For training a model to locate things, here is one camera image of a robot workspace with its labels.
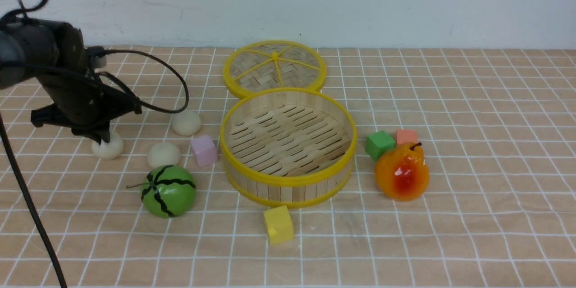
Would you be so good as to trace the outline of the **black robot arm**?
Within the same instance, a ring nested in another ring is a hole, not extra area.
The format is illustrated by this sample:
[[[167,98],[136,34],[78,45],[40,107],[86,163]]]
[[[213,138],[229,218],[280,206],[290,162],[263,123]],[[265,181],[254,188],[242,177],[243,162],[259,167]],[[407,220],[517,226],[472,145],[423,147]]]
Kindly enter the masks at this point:
[[[84,46],[82,32],[67,22],[16,18],[1,26],[1,88],[35,78],[52,104],[33,110],[31,124],[69,128],[97,143],[110,141],[110,122],[141,114],[136,96],[103,83],[102,46]]]

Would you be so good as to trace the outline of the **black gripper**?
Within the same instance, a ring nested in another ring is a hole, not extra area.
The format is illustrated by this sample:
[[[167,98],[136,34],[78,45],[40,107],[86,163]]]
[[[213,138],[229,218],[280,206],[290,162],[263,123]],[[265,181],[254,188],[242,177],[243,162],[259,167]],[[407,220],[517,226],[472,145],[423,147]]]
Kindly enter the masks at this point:
[[[142,113],[142,106],[129,93],[105,85],[95,74],[101,46],[85,48],[80,29],[68,22],[39,21],[55,38],[56,68],[67,75],[44,71],[37,80],[52,99],[52,104],[31,112],[35,127],[45,125],[70,128],[72,134],[97,144],[111,140],[110,122],[124,114]]]

